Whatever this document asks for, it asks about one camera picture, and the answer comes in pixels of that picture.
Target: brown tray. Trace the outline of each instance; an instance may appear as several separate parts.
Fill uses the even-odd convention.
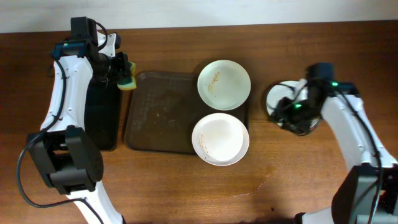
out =
[[[133,150],[195,154],[192,131],[204,116],[228,113],[248,127],[247,100],[231,111],[213,109],[201,100],[197,79],[194,74],[140,74],[131,98],[124,142]]]

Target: yellow sponge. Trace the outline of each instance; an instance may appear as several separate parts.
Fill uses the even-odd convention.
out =
[[[137,88],[136,82],[136,64],[129,62],[131,77],[123,78],[118,81],[118,87],[120,90],[133,90]]]

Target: black cable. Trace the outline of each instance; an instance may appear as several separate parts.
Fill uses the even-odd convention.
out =
[[[102,29],[102,31],[104,31],[104,33],[105,33],[105,42],[103,43],[103,44],[101,44],[99,47],[98,47],[98,51],[100,51],[100,50],[102,50],[102,49],[104,49],[104,47],[106,46],[106,43],[108,42],[108,31],[105,29],[105,27],[104,26],[102,26],[99,22],[95,22],[101,29]]]
[[[303,91],[304,88],[307,87],[308,84],[309,84],[310,82],[313,82],[313,81],[316,81],[316,80],[323,80],[323,81],[326,81],[326,82],[329,83],[328,80],[325,80],[325,79],[322,79],[322,78],[312,78],[312,79],[310,79],[310,80],[307,80],[306,84],[304,84],[304,86],[301,87],[301,88],[298,90],[298,92],[297,92],[296,96],[293,98],[292,102],[291,102],[290,104],[286,105],[285,107],[283,107],[283,108],[280,109],[280,110],[281,110],[281,111],[285,111],[285,110],[289,109],[291,106],[293,106],[293,105],[295,104],[295,101],[297,100],[297,98],[300,96],[301,91]]]
[[[25,193],[24,189],[22,188],[22,183],[21,183],[21,165],[22,165],[22,159],[24,158],[26,152],[32,148],[36,143],[38,143],[40,140],[42,140],[42,138],[44,137],[44,134],[52,127],[55,125],[55,123],[59,120],[60,115],[62,113],[63,110],[63,104],[65,102],[65,94],[66,94],[66,90],[67,90],[67,76],[65,74],[65,71],[61,65],[61,63],[58,60],[55,60],[55,62],[57,63],[57,65],[60,67],[60,70],[62,72],[62,81],[63,81],[63,87],[62,87],[62,95],[61,95],[61,102],[60,102],[60,106],[57,112],[57,115],[54,116],[53,121],[44,129],[42,129],[40,131],[40,133],[38,135],[36,135],[32,140],[30,140],[30,142],[24,147],[24,149],[22,150],[21,154],[19,155],[18,158],[18,162],[17,162],[17,186],[18,186],[18,190],[22,195],[22,198],[24,198],[24,200],[31,206],[36,207],[36,208],[50,208],[50,207],[55,207],[58,205],[64,205],[66,203],[70,203],[70,202],[81,202],[84,203],[88,209],[90,209],[91,212],[93,212],[93,214],[97,217],[97,219],[99,220],[99,222],[101,224],[103,224],[103,221],[101,219],[101,217],[97,214],[97,212],[93,209],[93,207],[86,201],[85,198],[74,198],[74,199],[69,199],[69,200],[64,200],[61,202],[55,202],[55,203],[49,203],[49,204],[44,204],[44,205],[40,205],[37,204],[35,202],[33,202]]]
[[[286,84],[283,84],[283,83],[276,83],[276,84],[273,84],[273,85],[271,85],[269,88],[271,89],[273,86],[277,86],[277,85],[287,87],[287,88],[289,88],[290,90],[292,90],[293,93],[294,93],[294,90],[296,89],[295,87],[292,87],[292,86],[290,86],[290,85],[286,85]],[[269,109],[276,110],[276,108],[273,108],[273,107],[272,107],[271,105],[269,105],[268,103],[266,103],[266,106],[267,106]]]

